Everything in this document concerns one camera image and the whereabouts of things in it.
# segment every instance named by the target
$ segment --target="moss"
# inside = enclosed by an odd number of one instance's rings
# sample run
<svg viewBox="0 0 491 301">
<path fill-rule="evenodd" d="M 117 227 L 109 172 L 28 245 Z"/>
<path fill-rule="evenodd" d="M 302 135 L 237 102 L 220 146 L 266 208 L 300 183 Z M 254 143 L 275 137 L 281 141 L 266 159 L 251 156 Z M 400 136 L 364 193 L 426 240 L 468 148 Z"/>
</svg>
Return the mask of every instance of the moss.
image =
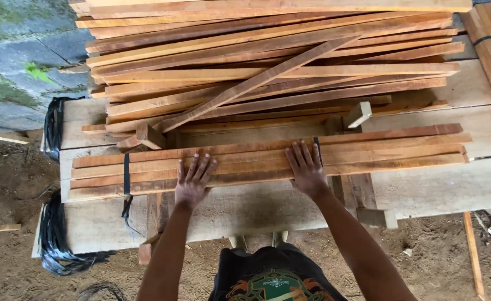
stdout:
<svg viewBox="0 0 491 301">
<path fill-rule="evenodd" d="M 39 103 L 27 92 L 14 88 L 14 83 L 0 75 L 0 101 L 13 102 L 22 106 L 35 107 Z"/>
<path fill-rule="evenodd" d="M 21 24 L 25 20 L 52 19 L 55 16 L 73 16 L 67 0 L 20 0 L 19 5 L 0 0 L 0 39 L 9 38 L 13 34 L 3 31 L 4 23 Z"/>
</svg>

